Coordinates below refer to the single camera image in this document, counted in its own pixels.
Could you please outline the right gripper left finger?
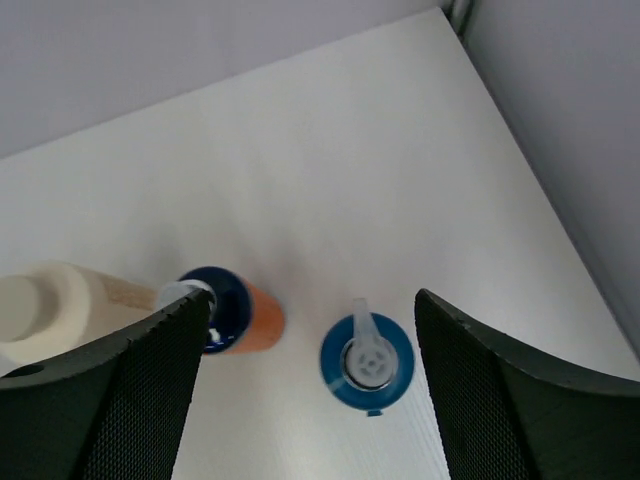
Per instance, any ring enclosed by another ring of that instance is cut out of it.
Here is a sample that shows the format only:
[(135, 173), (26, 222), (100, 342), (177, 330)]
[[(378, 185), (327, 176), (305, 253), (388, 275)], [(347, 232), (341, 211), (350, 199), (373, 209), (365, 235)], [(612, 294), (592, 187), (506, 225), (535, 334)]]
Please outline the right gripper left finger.
[(169, 479), (208, 334), (209, 295), (1, 378), (4, 479)]

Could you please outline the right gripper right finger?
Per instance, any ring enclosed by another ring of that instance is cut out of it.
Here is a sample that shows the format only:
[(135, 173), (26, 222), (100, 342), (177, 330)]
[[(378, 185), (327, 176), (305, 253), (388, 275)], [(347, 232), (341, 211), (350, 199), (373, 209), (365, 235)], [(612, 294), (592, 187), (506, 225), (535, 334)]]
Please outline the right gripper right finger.
[(545, 353), (426, 289), (414, 312), (451, 478), (638, 478), (638, 382)]

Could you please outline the dark blue spray bottle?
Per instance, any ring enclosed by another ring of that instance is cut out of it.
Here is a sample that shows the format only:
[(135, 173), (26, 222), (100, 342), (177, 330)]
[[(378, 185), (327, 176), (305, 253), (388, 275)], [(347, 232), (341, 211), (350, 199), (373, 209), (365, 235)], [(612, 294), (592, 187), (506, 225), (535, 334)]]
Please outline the dark blue spray bottle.
[(394, 320), (369, 310), (364, 298), (331, 327), (319, 355), (322, 379), (343, 404), (380, 416), (408, 390), (415, 369), (412, 343)]

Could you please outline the blue orange spray bottle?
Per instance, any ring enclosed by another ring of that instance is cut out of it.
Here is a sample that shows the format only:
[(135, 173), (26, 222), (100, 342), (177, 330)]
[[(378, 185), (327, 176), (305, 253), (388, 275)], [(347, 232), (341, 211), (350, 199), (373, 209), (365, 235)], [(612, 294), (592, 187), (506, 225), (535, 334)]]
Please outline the blue orange spray bottle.
[(256, 353), (281, 339), (285, 315), (279, 302), (222, 267), (198, 267), (165, 284), (157, 292), (155, 307), (162, 309), (198, 290), (209, 293), (206, 354)]

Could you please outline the white round cap bottle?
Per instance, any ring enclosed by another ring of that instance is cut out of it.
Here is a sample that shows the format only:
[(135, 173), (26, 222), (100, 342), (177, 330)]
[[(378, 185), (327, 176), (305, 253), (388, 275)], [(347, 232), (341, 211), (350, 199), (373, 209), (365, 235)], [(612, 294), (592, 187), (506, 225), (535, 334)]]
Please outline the white round cap bottle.
[(154, 311), (155, 290), (65, 262), (1, 278), (1, 356), (16, 365), (66, 353)]

